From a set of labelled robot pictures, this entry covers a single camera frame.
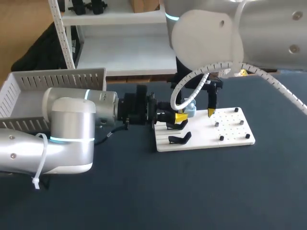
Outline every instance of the cardboard box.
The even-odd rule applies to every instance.
[[[130,0],[130,3],[135,13],[150,12],[160,9],[159,0]]]

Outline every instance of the white plastic crate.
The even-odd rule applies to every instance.
[[[44,92],[51,87],[106,90],[106,70],[59,69],[12,72],[0,91],[0,128],[48,131],[42,116]]]

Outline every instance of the shelf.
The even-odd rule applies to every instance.
[[[176,56],[167,35],[86,38],[79,69],[106,68],[107,76],[174,74]]]
[[[134,13],[128,0],[108,1],[108,7],[100,15],[94,15],[92,11],[86,10],[85,15],[76,15],[73,11],[66,11],[62,17],[66,25],[125,25],[166,23],[165,10]]]

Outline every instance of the white cable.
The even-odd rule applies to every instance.
[[[223,78],[233,77],[235,73],[240,72],[240,56],[238,56],[237,53],[235,52],[237,50],[235,36],[236,36],[237,31],[239,31],[241,16],[242,16],[245,4],[247,2],[248,0],[243,0],[242,2],[239,3],[236,9],[234,23],[232,25],[231,47],[230,47],[230,53],[232,55],[233,65],[230,71],[226,75],[224,75]]]
[[[171,107],[174,110],[181,110],[187,107],[187,105],[196,97],[199,93],[201,88],[204,85],[205,80],[207,79],[209,73],[211,72],[218,72],[224,69],[229,69],[233,65],[232,62],[218,62],[215,64],[211,64],[205,67],[202,67],[196,71],[191,72],[187,76],[185,76],[175,87],[172,96],[171,96]],[[269,82],[274,88],[276,88],[280,93],[282,93],[286,98],[288,98],[293,104],[295,104],[300,110],[303,111],[304,114],[307,115],[307,106],[298,99],[290,90],[288,90],[283,84],[281,84],[277,79],[275,79],[271,74],[249,64],[240,63],[241,69],[246,69],[254,74],[265,79]],[[204,74],[204,77],[201,79],[199,85],[197,86],[196,90],[190,95],[190,97],[182,104],[176,104],[176,98],[178,96],[179,91],[184,87],[184,85],[194,77]]]
[[[43,153],[42,153],[42,157],[38,166],[38,169],[36,171],[35,177],[32,179],[32,183],[35,186],[35,189],[39,189],[39,176],[43,170],[45,161],[46,161],[46,156],[47,156],[47,145],[48,145],[48,139],[47,136],[44,133],[38,133],[35,135],[36,137],[42,136],[43,137],[43,141],[44,141],[44,149],[43,149]]]

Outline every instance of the pegboard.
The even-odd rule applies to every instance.
[[[157,122],[154,126],[156,146],[159,152],[209,149],[230,146],[243,146],[255,144],[254,135],[248,125],[241,108],[235,112],[235,108],[217,109],[208,117],[207,110],[198,110],[195,117],[188,119],[188,124],[183,130],[167,130],[166,124]],[[183,138],[186,133],[192,133],[192,137],[185,145],[170,144],[168,136]]]

